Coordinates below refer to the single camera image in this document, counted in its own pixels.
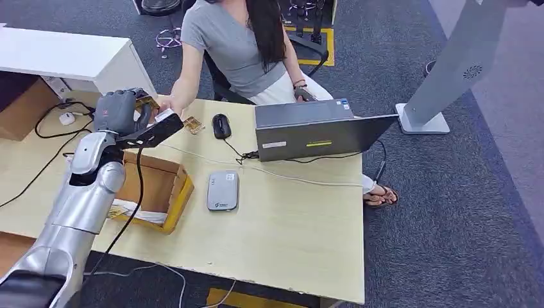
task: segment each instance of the power bank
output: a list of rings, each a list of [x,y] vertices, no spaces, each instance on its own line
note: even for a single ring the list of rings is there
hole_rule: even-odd
[[[234,210],[238,206],[238,174],[216,171],[208,178],[208,210]]]

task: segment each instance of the gray t-shirt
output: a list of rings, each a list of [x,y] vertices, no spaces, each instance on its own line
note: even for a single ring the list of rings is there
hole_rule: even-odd
[[[197,0],[183,18],[181,40],[208,51],[233,90],[246,98],[266,90],[286,72],[282,62],[270,64],[264,72],[254,32],[220,4]]]

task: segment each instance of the white skirt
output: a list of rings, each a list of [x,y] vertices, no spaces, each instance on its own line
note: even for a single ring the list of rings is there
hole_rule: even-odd
[[[332,96],[321,85],[315,82],[312,78],[302,73],[308,87],[306,90],[312,94],[318,101],[326,101],[333,99]],[[274,82],[266,90],[249,99],[257,105],[274,105],[295,103],[293,82],[289,77],[289,73],[285,74],[276,82]]]

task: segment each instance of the yellow tape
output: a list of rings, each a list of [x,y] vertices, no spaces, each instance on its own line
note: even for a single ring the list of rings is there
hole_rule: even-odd
[[[285,27],[286,31],[295,31],[294,27]],[[304,28],[304,32],[313,32],[314,30],[312,28]],[[327,34],[327,50],[328,50],[328,58],[327,61],[323,64],[324,66],[334,66],[334,30],[330,28],[323,28],[321,29],[322,33]],[[305,64],[305,65],[318,65],[320,63],[320,60],[298,60],[299,64]]]
[[[332,144],[332,141],[319,142],[319,143],[308,143],[306,146],[329,146]]]
[[[225,290],[210,288],[208,298],[206,298],[206,305],[213,305],[218,303],[225,297]],[[238,308],[304,308],[303,306],[294,305],[285,302],[279,302],[277,300],[269,300],[267,298],[246,295],[237,292],[231,292],[226,300],[223,302],[225,305]]]

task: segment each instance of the bracelet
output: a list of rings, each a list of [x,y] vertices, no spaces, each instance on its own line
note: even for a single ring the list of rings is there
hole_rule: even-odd
[[[296,86],[296,84],[299,83],[299,82],[301,82],[301,81],[306,82],[306,79],[301,79],[301,80],[298,80],[298,81],[296,81],[296,82],[293,82],[293,87]]]
[[[295,85],[293,86],[293,90],[296,90],[297,88],[305,88],[305,87],[308,87],[308,85],[304,84],[304,85]]]

